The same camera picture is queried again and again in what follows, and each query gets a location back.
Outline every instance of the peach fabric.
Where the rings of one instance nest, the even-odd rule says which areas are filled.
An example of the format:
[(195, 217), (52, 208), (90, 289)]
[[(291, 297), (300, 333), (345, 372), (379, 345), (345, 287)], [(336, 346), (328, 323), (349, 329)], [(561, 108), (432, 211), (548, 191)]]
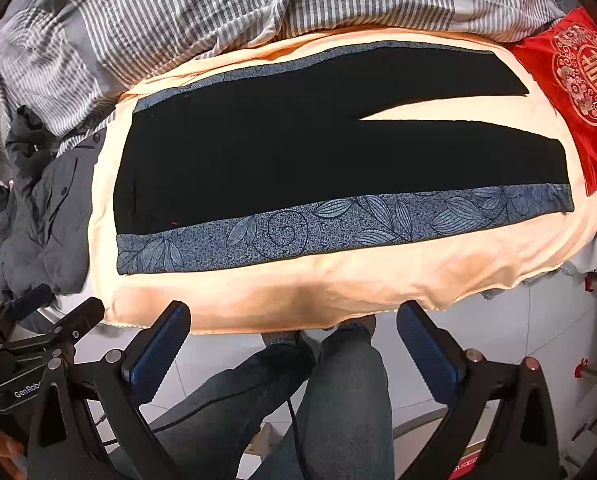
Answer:
[[(245, 66), (284, 62), (331, 47), (372, 41), (420, 41), (491, 50), (522, 80), (528, 96), (458, 98), (403, 105), (376, 119), (479, 120), (558, 139), (565, 147), (575, 211), (437, 240), (301, 256), (236, 269), (119, 276), (114, 184), (137, 99)], [(154, 133), (158, 142), (158, 133)], [(94, 293), (113, 324), (149, 326), (172, 300), (192, 311), (192, 333), (323, 328), (393, 310), (415, 299), (443, 309), (488, 288), (511, 288), (560, 266), (597, 231), (597, 193), (585, 182), (572, 137), (559, 113), (514, 56), (476, 36), (403, 28), (355, 27), (308, 34), (211, 59), (191, 60), (137, 84), (117, 105), (94, 168), (88, 237)]]

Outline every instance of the cable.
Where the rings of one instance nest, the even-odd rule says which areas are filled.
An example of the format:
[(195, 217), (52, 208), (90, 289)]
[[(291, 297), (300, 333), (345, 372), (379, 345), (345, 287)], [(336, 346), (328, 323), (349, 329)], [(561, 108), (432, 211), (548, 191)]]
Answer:
[[(250, 386), (249, 388), (246, 388), (245, 390), (242, 390), (240, 392), (236, 392), (234, 394), (229, 394), (229, 395), (226, 395), (223, 397), (217, 397), (216, 399), (208, 400), (208, 402), (201, 404), (198, 408), (195, 408), (190, 413), (186, 413), (185, 415), (183, 415), (180, 418), (177, 418), (173, 422), (168, 422), (167, 424), (164, 424), (163, 426), (160, 426), (160, 427), (156, 428), (155, 430), (152, 430), (152, 433), (159, 433), (160, 431), (169, 430), (170, 428), (173, 428), (173, 427), (177, 426), (178, 424), (185, 422), (188, 418), (196, 415), (198, 412), (200, 412), (200, 410), (202, 410), (203, 408), (207, 408), (208, 406), (211, 406), (215, 402), (221, 402), (221, 400), (227, 400), (227, 399), (231, 399), (232, 397), (246, 394), (249, 391), (251, 391), (255, 388), (258, 388), (259, 386), (264, 386), (265, 384), (269, 384), (276, 379), (277, 379), (277, 377), (273, 377), (272, 379), (263, 381), (262, 383), (255, 384), (254, 386)], [(118, 440), (116, 438), (114, 438), (112, 440), (107, 440), (107, 441), (103, 442), (102, 444), (103, 444), (103, 446), (111, 446), (112, 444), (117, 444), (117, 443), (118, 443)]]
[(294, 407), (292, 400), (288, 397), (288, 408), (290, 409), (290, 416), (292, 418), (292, 430), (294, 433), (294, 448), (296, 449), (296, 459), (298, 466), (301, 468), (301, 474), (304, 480), (310, 480), (309, 472), (307, 472), (307, 462), (303, 450), (301, 449), (301, 440), (299, 439), (299, 425), (296, 423), (296, 415), (294, 414)]
[[(192, 410), (190, 413), (186, 413), (182, 417), (179, 417), (172, 422), (168, 422), (167, 424), (164, 424), (163, 426), (160, 426), (160, 427), (156, 428), (155, 430), (152, 430), (152, 433), (159, 433), (160, 431), (169, 430), (170, 428), (173, 428), (173, 427), (177, 426), (178, 424), (181, 424), (182, 422), (186, 421), (191, 416), (196, 415), (198, 412), (200, 412), (200, 410), (207, 408), (208, 406), (211, 406), (215, 402), (220, 402), (221, 400), (227, 400), (227, 399), (231, 399), (232, 397), (246, 394), (249, 391), (251, 391), (255, 388), (258, 388), (259, 386), (264, 386), (265, 384), (269, 384), (272, 381), (275, 381), (277, 379), (278, 379), (278, 376), (275, 376), (267, 381), (263, 381), (262, 383), (258, 383), (258, 384), (255, 384), (254, 386), (250, 386), (249, 388), (246, 388), (245, 390), (242, 390), (240, 392), (236, 392), (234, 394), (229, 394), (229, 395), (226, 395), (223, 397), (217, 397), (216, 399), (208, 400), (208, 402), (201, 404), (198, 408)], [(299, 425), (296, 422), (296, 414), (294, 413), (294, 407), (292, 406), (292, 401), (291, 401), (290, 397), (291, 397), (291, 394), (290, 394), (290, 392), (288, 392), (288, 408), (290, 409), (290, 416), (292, 418), (292, 430), (294, 433), (294, 448), (296, 449), (296, 459), (298, 460), (298, 466), (301, 468), (301, 474), (303, 475), (304, 480), (310, 480), (311, 477), (309, 475), (309, 472), (307, 471), (307, 462), (305, 460), (305, 456), (303, 455), (303, 450), (301, 449), (301, 440), (299, 438)], [(103, 415), (101, 417), (101, 420), (99, 420), (99, 422), (102, 422), (102, 420), (104, 420), (103, 417), (105, 417), (105, 415)], [(118, 443), (118, 440), (116, 438), (114, 438), (112, 440), (107, 440), (107, 441), (103, 442), (102, 444), (104, 447), (106, 447), (106, 446), (111, 446), (112, 444), (117, 444), (117, 443)]]

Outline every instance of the hand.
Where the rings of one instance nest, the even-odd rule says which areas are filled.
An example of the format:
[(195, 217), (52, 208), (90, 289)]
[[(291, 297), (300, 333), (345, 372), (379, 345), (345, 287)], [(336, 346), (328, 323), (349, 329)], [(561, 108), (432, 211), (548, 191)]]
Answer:
[(26, 480), (25, 474), (16, 467), (12, 458), (23, 452), (23, 446), (0, 430), (0, 462), (14, 480)]

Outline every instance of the pants leg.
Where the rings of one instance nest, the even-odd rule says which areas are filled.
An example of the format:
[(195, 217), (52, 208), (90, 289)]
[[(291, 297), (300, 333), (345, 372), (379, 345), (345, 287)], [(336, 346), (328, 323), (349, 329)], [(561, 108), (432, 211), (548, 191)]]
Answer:
[[(150, 427), (173, 422), (208, 400), (237, 394), (156, 434), (184, 478), (234, 480), (241, 455), (260, 430), (262, 420), (304, 383), (314, 366), (314, 356), (305, 342), (272, 344), (238, 367), (211, 377)], [(121, 448), (110, 458), (119, 472), (136, 478)]]
[[(296, 414), (312, 480), (393, 480), (394, 444), (387, 374), (363, 326), (323, 341), (322, 358)], [(252, 480), (303, 480), (293, 428)]]

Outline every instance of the red pillow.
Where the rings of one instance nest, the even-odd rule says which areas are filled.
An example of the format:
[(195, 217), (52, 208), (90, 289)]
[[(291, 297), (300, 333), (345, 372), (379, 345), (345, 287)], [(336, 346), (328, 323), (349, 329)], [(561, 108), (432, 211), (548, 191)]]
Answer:
[(585, 189), (597, 190), (597, 28), (583, 8), (510, 49), (565, 119)]

